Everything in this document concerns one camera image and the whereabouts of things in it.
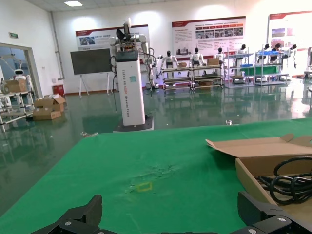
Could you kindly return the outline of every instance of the green table mat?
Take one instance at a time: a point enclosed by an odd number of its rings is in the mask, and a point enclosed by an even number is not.
[[[254,75],[254,68],[253,67],[249,67],[249,68],[241,68],[240,69],[241,72],[245,72],[245,75]],[[263,74],[267,75],[267,74],[275,74],[278,73],[278,67],[275,66],[270,66],[270,67],[263,67]],[[255,74],[256,75],[261,75],[261,67],[256,67],[255,68]]]
[[[234,158],[214,141],[312,134],[312,119],[257,122],[83,139],[0,219],[1,234],[27,234],[68,208],[103,196],[100,227],[119,234],[217,232],[244,227]]]

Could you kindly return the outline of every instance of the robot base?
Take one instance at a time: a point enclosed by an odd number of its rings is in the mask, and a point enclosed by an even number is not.
[[[148,116],[147,119],[145,120],[145,124],[142,125],[124,126],[123,121],[121,120],[118,126],[113,130],[113,133],[151,131],[151,130],[154,130],[154,119],[153,116]]]

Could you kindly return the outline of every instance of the cardboard box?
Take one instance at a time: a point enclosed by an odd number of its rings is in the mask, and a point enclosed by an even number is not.
[[[52,107],[54,111],[64,111],[64,103],[66,100],[58,96],[56,98],[44,97],[35,101],[35,108]]]
[[[25,79],[6,80],[10,93],[27,92],[27,81]]]
[[[219,61],[220,61],[219,58],[208,58],[207,59],[207,65],[208,66],[220,65]]]
[[[273,175],[274,168],[280,162],[296,156],[312,156],[312,136],[294,139],[293,134],[282,137],[258,138],[212,142],[208,145],[218,151],[236,157],[236,173],[246,191],[261,202],[276,204],[269,192],[264,190],[255,179],[258,176]],[[300,160],[281,167],[281,175],[294,175],[310,172],[312,161]],[[290,204],[282,207],[294,218],[311,222],[312,198],[302,204]]]
[[[38,120],[52,120],[61,116],[60,111],[54,111],[52,107],[35,108],[33,117],[35,121]]]
[[[181,62],[181,63],[179,63],[179,67],[187,67],[187,63],[186,62]]]

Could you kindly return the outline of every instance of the tv screen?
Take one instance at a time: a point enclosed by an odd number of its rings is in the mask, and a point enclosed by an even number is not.
[[[75,75],[112,71],[109,59],[109,49],[85,50],[71,52],[72,63]]]

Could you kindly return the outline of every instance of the cardboard flap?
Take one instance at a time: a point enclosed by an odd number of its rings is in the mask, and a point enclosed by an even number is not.
[[[212,141],[206,140],[206,142],[210,147],[215,148],[215,145],[213,144]]]
[[[295,140],[290,141],[290,144],[305,146],[312,148],[312,136],[301,136]]]
[[[66,100],[63,98],[63,97],[57,97],[54,99],[54,101],[57,103],[57,104],[63,104],[66,102]]]
[[[312,154],[312,136],[292,140],[293,137],[293,134],[286,134],[282,137],[206,142],[210,147],[238,158]]]

